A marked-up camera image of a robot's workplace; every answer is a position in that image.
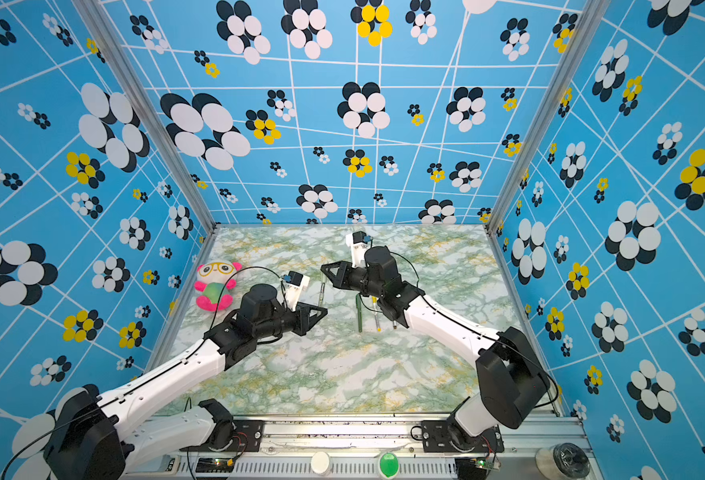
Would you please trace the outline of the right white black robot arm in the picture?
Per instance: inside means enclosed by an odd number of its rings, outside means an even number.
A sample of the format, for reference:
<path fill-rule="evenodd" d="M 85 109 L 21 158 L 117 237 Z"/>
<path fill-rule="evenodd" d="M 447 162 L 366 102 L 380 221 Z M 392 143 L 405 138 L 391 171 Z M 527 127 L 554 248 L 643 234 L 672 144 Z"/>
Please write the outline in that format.
<path fill-rule="evenodd" d="M 546 406 L 552 379 L 525 334 L 515 327 L 482 327 L 443 307 L 402 278 L 387 247 L 369 248 L 354 262 L 326 263 L 320 271 L 334 288 L 376 298 L 387 319 L 431 337 L 475 368 L 478 392 L 446 419 L 456 449 L 470 451 L 498 425 L 520 428 L 533 410 Z"/>

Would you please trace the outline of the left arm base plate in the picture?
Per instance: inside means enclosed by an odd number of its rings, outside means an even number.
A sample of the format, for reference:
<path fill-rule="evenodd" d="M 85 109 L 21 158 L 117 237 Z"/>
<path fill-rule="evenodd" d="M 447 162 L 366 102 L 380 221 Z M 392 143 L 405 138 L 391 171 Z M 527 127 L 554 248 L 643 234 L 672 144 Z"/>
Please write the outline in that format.
<path fill-rule="evenodd" d="M 260 451 L 266 422 L 253 419 L 234 419 L 232 427 L 214 428 L 212 436 L 202 445 L 182 448 L 191 452 L 250 453 Z"/>

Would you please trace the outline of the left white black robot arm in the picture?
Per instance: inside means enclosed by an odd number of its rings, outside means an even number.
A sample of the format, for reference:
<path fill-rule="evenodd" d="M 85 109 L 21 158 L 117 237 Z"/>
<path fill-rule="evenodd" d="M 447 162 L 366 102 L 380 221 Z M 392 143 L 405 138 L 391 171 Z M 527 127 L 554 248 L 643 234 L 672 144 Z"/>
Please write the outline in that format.
<path fill-rule="evenodd" d="M 154 419 L 192 387 L 234 367 L 270 338 L 304 336 L 328 310 L 258 284 L 240 308 L 178 356 L 128 384 L 104 393 L 92 386 L 64 402 L 42 458 L 58 479 L 118 479 L 126 470 L 172 451 L 202 446 L 222 451 L 240 443 L 232 414 L 208 399 Z"/>

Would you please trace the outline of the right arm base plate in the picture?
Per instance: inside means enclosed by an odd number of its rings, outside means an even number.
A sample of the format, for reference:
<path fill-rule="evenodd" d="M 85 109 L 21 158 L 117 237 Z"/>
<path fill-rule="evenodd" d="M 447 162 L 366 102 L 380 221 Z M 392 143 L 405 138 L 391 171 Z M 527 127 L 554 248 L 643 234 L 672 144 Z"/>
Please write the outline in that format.
<path fill-rule="evenodd" d="M 503 453 L 505 450 L 497 426 L 488 428 L 476 436 L 464 432 L 457 424 L 447 420 L 423 420 L 419 424 L 422 448 L 427 453 L 473 453 L 485 456 Z"/>

